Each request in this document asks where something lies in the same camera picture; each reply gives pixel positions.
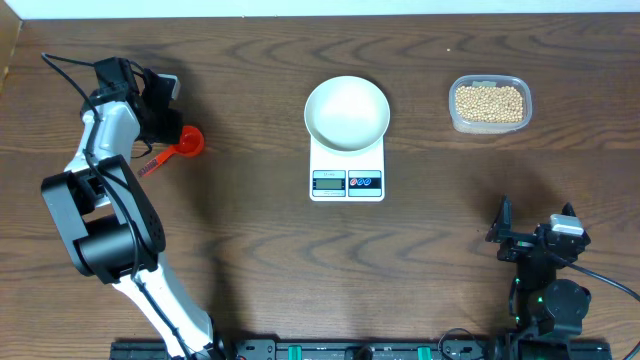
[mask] wooden surface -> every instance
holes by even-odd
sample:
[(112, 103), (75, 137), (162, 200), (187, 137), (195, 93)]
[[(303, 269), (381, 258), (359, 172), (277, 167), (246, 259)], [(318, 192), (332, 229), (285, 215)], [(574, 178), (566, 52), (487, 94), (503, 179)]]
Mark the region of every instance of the wooden surface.
[[(521, 231), (572, 201), (593, 240), (579, 264), (640, 289), (639, 24), (640, 15), (27, 22), (0, 99), (0, 358), (105, 359), (114, 339), (158, 337), (127, 298), (73, 268), (41, 199), (41, 180), (62, 171), (83, 128), (80, 97), (40, 52), (122, 56), (179, 76), (175, 107), (204, 129), (206, 151), (171, 159), (142, 186), (171, 264), (221, 330), (437, 339), (452, 327), (513, 325), (515, 267), (483, 241), (503, 193)], [(96, 86), (89, 69), (64, 68)], [(449, 87), (476, 73), (529, 84), (524, 131), (453, 129)], [(344, 74), (372, 79), (392, 106), (379, 204), (308, 198), (304, 103)], [(583, 334), (621, 358), (640, 334), (638, 304), (572, 270), (559, 275), (591, 290)]]

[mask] black base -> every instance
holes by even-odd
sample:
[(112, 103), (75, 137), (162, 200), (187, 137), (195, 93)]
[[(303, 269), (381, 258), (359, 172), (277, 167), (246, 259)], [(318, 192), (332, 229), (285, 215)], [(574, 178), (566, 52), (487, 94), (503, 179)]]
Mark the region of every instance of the black base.
[[(487, 342), (479, 342), (487, 348)], [(245, 340), (235, 344), (237, 360), (442, 360), (437, 342), (425, 343), (348, 343), (275, 342)], [(453, 360), (489, 360), (475, 341), (444, 340), (442, 349)], [(110, 360), (169, 360), (164, 343), (113, 343)], [(572, 360), (611, 360), (611, 349), (604, 342), (571, 344)]]

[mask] digital display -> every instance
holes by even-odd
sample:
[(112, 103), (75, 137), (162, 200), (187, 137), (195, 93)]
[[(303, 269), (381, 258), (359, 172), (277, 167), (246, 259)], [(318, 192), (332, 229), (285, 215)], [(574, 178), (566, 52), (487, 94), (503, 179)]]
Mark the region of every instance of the digital display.
[(342, 179), (316, 179), (316, 190), (340, 190)]

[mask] green connector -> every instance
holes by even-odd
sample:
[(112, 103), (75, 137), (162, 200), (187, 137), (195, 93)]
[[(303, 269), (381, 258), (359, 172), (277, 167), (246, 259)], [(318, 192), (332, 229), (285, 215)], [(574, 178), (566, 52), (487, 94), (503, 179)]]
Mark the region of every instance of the green connector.
[(289, 346), (289, 360), (302, 360), (302, 347), (298, 345)]
[(432, 360), (430, 347), (418, 348), (418, 360)]

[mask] white wall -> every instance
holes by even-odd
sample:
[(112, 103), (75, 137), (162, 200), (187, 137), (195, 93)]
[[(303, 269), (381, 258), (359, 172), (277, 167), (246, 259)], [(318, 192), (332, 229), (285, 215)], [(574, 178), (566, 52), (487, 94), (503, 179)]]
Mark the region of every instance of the white wall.
[(640, 12), (640, 0), (5, 0), (24, 20)]

